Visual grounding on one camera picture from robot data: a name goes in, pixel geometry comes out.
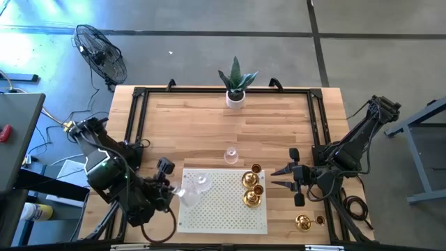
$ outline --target white pegboard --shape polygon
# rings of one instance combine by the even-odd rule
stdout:
[[[184,169],[183,185],[190,185],[197,174],[206,173],[212,180],[210,190],[200,202],[188,208],[180,204],[178,232],[205,234],[268,234],[266,193],[255,208],[243,203],[246,192],[242,175],[249,170]],[[265,172],[259,174],[259,184],[265,188]]]

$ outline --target clear plastic cup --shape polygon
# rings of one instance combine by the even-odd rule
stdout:
[[[172,192],[180,198],[180,202],[186,207],[197,205],[201,199],[200,193],[191,186],[186,188],[176,186]]]
[[[208,174],[200,173],[194,177],[193,184],[198,193],[206,192],[212,186],[212,180]]]
[[[235,147],[229,147],[223,155],[224,161],[228,164],[236,164],[238,161],[238,153]]]

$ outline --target black fan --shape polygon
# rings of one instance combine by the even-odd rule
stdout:
[[[124,83],[127,78],[127,69],[123,61],[121,50],[114,46],[96,28],[80,24],[76,26],[75,43],[81,55],[92,69],[105,79],[110,86]]]

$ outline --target wooden table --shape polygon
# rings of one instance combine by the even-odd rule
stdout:
[[[109,135],[116,141],[124,138],[134,87],[116,88],[107,124]],[[340,140],[349,131],[341,91],[338,88],[323,88],[322,92],[331,139]],[[170,243],[329,243],[327,226],[313,225],[310,231],[304,233],[297,230],[294,223],[295,217],[301,213],[311,219],[317,215],[325,216],[323,202],[306,200],[305,207],[297,208],[294,206],[293,192],[271,183],[292,181],[290,174],[270,176],[290,161],[290,147],[299,149],[302,164],[313,165],[311,147],[314,140],[305,95],[250,93],[245,107],[239,110],[226,107],[223,93],[151,93],[148,100],[142,138],[150,140],[151,146],[144,150],[139,171],[141,176],[154,175],[160,157],[166,157],[176,164],[173,176],[169,178],[171,181],[181,182],[183,168],[191,167],[249,169],[252,164],[258,163],[266,171],[268,235],[176,233]],[[314,104],[316,117],[319,118],[317,102]],[[132,139],[136,133],[135,125]],[[229,146],[236,147],[239,152],[240,159],[234,165],[227,165],[223,160]],[[348,195],[365,199],[357,179],[344,179],[344,187]],[[321,196],[318,189],[314,191]],[[171,207],[178,216],[178,198],[174,198]],[[99,195],[91,192],[79,237],[91,233],[108,208],[109,205]],[[341,236],[337,213],[333,217],[337,235]],[[374,238],[364,222],[355,223],[365,236]],[[128,226],[126,243],[147,242],[139,227]],[[172,227],[171,216],[160,212],[145,224],[146,232],[152,239],[165,238]]]

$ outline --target gray floor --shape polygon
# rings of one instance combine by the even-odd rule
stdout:
[[[441,0],[314,0],[314,7],[319,31],[325,33],[446,33],[446,3]],[[312,30],[305,0],[11,0],[0,16],[0,25],[15,27],[73,28],[79,23],[113,30]],[[71,38],[0,32],[0,68],[40,75],[38,84],[16,86],[44,92],[46,108],[60,119],[85,109],[94,91],[89,67],[72,47]],[[228,71],[237,55],[243,71],[261,71],[254,85],[265,86],[271,77],[277,77],[284,86],[321,86],[312,38],[108,38],[123,52],[128,69],[125,84],[167,84],[174,78],[178,84],[220,85],[217,70]],[[400,102],[402,120],[445,95],[446,40],[322,39],[321,44],[330,86],[341,88],[347,114],[376,94]],[[100,87],[93,112],[108,111],[112,94],[95,73],[93,84]],[[349,125],[359,120],[357,116]],[[41,130],[50,125],[54,123],[40,117]],[[49,133],[53,144],[39,155],[42,163],[79,153],[60,129],[52,128]],[[35,133],[30,147],[41,143]],[[372,171],[364,181],[376,239],[446,249],[446,200],[416,206],[406,202],[407,196],[422,192],[406,140],[402,136],[386,139],[379,133],[372,144],[371,163]],[[66,241],[74,226],[74,220],[37,224],[30,243]],[[65,234],[48,235],[43,229]]]

